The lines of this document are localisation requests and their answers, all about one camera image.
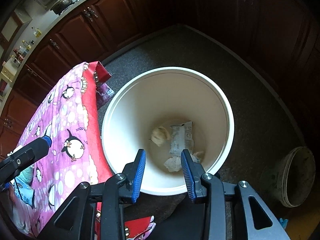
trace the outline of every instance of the ornate metal handle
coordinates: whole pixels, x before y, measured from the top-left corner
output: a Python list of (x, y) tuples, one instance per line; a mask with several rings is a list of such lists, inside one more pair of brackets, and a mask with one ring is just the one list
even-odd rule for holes
[(36, 73), (35, 73), (33, 70), (27, 68), (27, 71), (28, 71), (31, 75), (33, 75), (33, 76), (35, 76), (35, 77), (37, 76)]
[(98, 18), (98, 15), (96, 15), (96, 12), (94, 10), (92, 10), (90, 7), (88, 7), (87, 9), (91, 13), (92, 16)]
[(51, 45), (54, 46), (56, 49), (60, 49), (59, 45), (58, 45), (56, 42), (54, 42), (53, 40), (50, 39), (49, 42), (50, 42)]
[(88, 13), (86, 10), (83, 10), (83, 13), (84, 13), (84, 16), (86, 16), (90, 20), (90, 22), (93, 22), (93, 19), (91, 18), (90, 13)]
[(4, 122), (4, 125), (5, 125), (6, 127), (8, 127), (8, 128), (11, 127), (11, 124), (9, 124), (9, 123), (7, 123), (7, 122)]

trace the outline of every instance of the silver bolt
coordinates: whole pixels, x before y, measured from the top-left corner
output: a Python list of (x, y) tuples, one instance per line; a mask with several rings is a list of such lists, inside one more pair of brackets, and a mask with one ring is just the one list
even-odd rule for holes
[(212, 179), (212, 174), (210, 174), (210, 173), (204, 173), (204, 174), (202, 174), (202, 178), (204, 178), (204, 179)]
[(80, 188), (81, 188), (81, 189), (85, 189), (85, 188), (89, 187), (89, 185), (90, 185), (90, 184), (89, 184), (88, 182), (84, 181), (84, 182), (81, 182), (81, 183), (80, 183)]
[(125, 175), (123, 173), (118, 173), (115, 175), (118, 180), (124, 179)]
[(241, 180), (241, 181), (239, 182), (239, 185), (240, 185), (241, 187), (248, 187), (248, 186), (249, 186), (249, 183), (246, 182), (245, 180)]

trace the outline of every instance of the gray tile floor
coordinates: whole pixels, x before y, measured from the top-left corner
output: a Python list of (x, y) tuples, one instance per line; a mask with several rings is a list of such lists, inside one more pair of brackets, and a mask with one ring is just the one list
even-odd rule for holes
[[(235, 135), (219, 173), (224, 181), (247, 180), (259, 191), (263, 168), (299, 146), (299, 139), (281, 106), (232, 55), (185, 27), (146, 41), (108, 63), (106, 69), (113, 73), (108, 85), (118, 92), (137, 75), (170, 65), (199, 71), (223, 90), (233, 111)], [(99, 110), (100, 129), (107, 107)], [(163, 206), (168, 206), (168, 201), (165, 200)]]

